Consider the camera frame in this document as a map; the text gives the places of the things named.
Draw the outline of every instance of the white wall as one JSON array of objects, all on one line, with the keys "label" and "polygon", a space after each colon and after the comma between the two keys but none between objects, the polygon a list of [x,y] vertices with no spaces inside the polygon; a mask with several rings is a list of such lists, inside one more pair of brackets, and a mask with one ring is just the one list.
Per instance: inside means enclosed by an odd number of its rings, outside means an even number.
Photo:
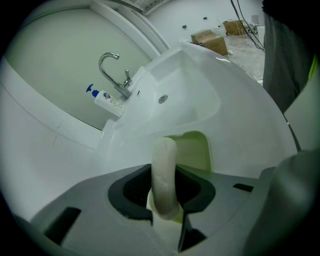
[{"label": "white wall", "polygon": [[117,27],[90,9],[56,12],[23,27],[5,57],[15,71],[38,93],[70,115],[102,129],[111,114],[94,104],[86,88],[94,84],[120,96],[100,73],[98,60],[105,52],[120,55],[106,59],[105,70],[117,81],[131,76],[150,59]]},{"label": "white wall", "polygon": [[73,185],[101,174],[92,168],[96,150],[41,123],[2,83],[0,142],[1,193],[11,211],[27,221]]},{"label": "white wall", "polygon": [[[239,4],[247,22],[251,21],[251,15],[262,16],[262,0],[239,0]],[[174,0],[147,18],[173,48],[179,44],[179,39],[190,40],[191,34],[212,29],[229,19],[236,20],[237,16],[230,0]]]}]

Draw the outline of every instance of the gray fabric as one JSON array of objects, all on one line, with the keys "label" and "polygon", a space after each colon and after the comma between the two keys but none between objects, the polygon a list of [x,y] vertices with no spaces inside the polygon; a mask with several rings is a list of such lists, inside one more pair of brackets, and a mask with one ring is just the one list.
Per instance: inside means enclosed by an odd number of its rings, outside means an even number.
[{"label": "gray fabric", "polygon": [[264,14],[263,87],[284,113],[308,81],[314,52],[293,30]]}]

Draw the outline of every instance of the sink basin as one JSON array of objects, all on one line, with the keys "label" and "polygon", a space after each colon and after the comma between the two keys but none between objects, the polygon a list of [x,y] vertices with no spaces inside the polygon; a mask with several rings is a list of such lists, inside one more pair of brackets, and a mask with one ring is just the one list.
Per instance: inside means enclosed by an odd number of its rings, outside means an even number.
[{"label": "sink basin", "polygon": [[147,135],[213,116],[220,100],[210,81],[184,52],[144,70],[126,105],[122,126],[126,136]]},{"label": "sink basin", "polygon": [[124,114],[103,129],[94,161],[102,174],[151,163],[155,140],[190,131],[207,137],[216,173],[258,178],[297,153],[268,93],[214,51],[181,43],[132,80]]}]

